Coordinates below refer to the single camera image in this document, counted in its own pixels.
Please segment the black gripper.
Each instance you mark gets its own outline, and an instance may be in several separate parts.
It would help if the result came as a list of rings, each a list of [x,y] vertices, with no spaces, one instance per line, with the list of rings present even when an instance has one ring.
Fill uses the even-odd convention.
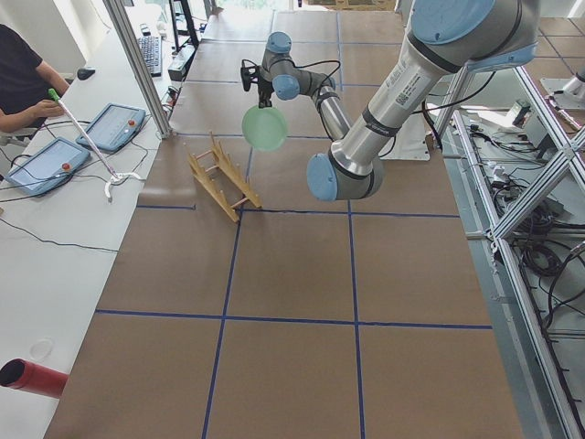
[[[273,94],[273,87],[270,80],[265,80],[262,76],[257,79],[258,94],[259,94],[259,108],[271,107],[271,96]]]

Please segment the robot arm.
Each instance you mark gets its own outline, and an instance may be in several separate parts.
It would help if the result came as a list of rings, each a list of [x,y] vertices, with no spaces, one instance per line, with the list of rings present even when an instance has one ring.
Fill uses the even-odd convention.
[[[304,95],[313,101],[333,140],[328,152],[314,155],[307,166],[315,198],[367,198],[383,181],[380,151],[441,78],[462,68],[510,69],[535,57],[540,9],[538,1],[413,2],[399,60],[354,122],[347,118],[332,75],[296,65],[284,32],[269,35],[261,64],[242,61],[241,81],[245,90],[258,86],[262,109],[271,107],[273,95],[283,101]]]

